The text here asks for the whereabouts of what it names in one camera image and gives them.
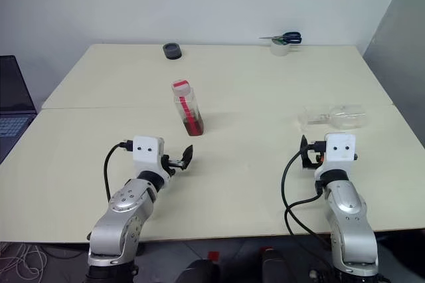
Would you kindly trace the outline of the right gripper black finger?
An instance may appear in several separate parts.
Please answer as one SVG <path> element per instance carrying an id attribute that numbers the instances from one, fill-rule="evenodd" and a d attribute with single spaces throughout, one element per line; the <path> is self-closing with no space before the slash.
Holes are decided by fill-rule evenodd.
<path id="1" fill-rule="evenodd" d="M 308 156 L 309 144 L 306 136 L 303 134 L 301 137 L 301 143 L 299 147 L 300 156 L 302 161 L 309 161 Z"/>

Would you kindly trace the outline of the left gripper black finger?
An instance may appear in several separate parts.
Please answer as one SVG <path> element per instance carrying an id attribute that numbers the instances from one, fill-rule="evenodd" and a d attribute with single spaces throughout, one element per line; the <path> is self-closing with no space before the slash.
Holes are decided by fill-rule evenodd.
<path id="1" fill-rule="evenodd" d="M 183 152 L 183 156 L 181 159 L 182 170 L 185 170 L 186 168 L 188 168 L 192 158 L 193 158 L 193 145 L 190 145 Z"/>

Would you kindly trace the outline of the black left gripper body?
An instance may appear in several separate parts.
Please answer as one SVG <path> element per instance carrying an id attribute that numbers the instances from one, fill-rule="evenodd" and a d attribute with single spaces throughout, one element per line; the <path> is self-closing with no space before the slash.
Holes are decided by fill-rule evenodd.
<path id="1" fill-rule="evenodd" d="M 181 170 L 185 169 L 185 161 L 170 159 L 168 155 L 163 155 L 161 157 L 161 166 L 169 174 L 170 177 L 174 176 L 175 169 L 179 168 Z"/>

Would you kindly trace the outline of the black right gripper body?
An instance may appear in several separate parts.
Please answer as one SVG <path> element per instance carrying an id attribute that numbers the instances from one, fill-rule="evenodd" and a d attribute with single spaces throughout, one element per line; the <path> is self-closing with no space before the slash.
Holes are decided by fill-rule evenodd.
<path id="1" fill-rule="evenodd" d="M 324 152 L 316 153 L 316 162 L 312 162 L 310 160 L 308 151 L 304 151 L 301 153 L 301 164 L 303 169 L 313 169 L 316 170 L 318 167 L 320 167 L 323 164 L 324 161 Z"/>

